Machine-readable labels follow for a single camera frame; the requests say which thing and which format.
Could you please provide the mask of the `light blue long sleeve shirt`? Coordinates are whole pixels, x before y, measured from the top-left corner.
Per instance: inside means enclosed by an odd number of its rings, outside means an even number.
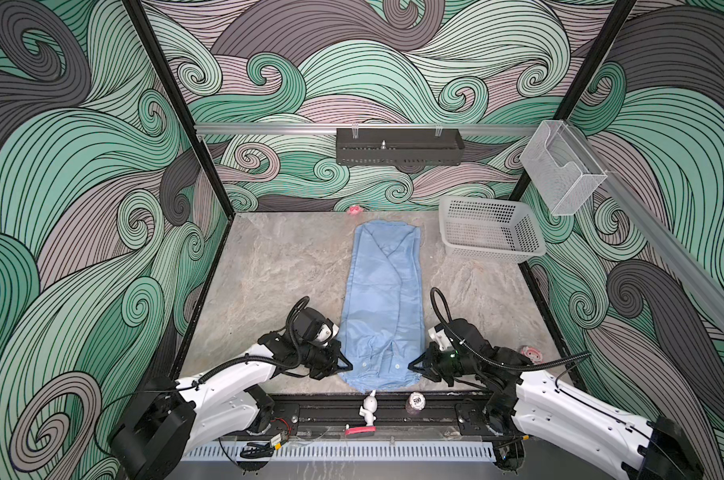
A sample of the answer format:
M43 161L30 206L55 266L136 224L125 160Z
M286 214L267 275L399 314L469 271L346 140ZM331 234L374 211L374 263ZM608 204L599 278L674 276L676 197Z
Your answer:
M339 340L353 368L341 375L367 392L415 386L409 364L425 350L421 229L373 220L354 235Z

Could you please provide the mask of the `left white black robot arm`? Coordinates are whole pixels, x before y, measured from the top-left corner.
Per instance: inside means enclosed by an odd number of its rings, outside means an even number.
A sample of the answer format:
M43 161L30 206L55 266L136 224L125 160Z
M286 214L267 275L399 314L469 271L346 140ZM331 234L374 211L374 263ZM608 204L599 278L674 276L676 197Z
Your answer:
M112 427L107 452L130 479L164 479L200 445L230 432L268 429L274 401L260 385L299 366L315 380L353 369L336 339L317 346L267 334L206 372L149 381Z

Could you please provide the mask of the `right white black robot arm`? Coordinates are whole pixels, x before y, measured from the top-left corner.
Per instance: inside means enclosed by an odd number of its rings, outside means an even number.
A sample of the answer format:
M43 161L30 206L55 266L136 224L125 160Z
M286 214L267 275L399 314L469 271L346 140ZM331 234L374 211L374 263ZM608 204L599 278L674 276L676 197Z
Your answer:
M545 440L615 479L701 479L702 460L684 430L660 416L649 420L611 406L564 382L521 353L481 344L443 348L433 342L410 370L450 386L468 384L487 402L459 408L470 434L491 440L497 465L515 470L523 442Z

